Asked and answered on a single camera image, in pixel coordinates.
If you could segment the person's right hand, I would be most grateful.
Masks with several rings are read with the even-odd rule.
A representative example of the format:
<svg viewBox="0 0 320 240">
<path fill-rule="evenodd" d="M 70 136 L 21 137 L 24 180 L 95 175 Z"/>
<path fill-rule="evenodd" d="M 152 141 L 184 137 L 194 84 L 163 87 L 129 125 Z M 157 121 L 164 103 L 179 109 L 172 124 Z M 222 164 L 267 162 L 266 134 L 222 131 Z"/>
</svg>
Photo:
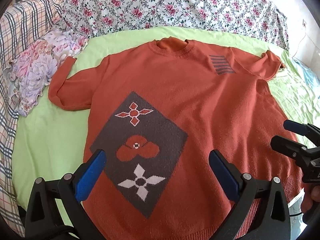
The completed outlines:
<svg viewBox="0 0 320 240">
<path fill-rule="evenodd" d="M 306 184 L 304 192 L 304 198 L 300 206 L 302 213 L 309 211 L 313 206 L 313 202 L 320 202 L 320 185 Z"/>
</svg>

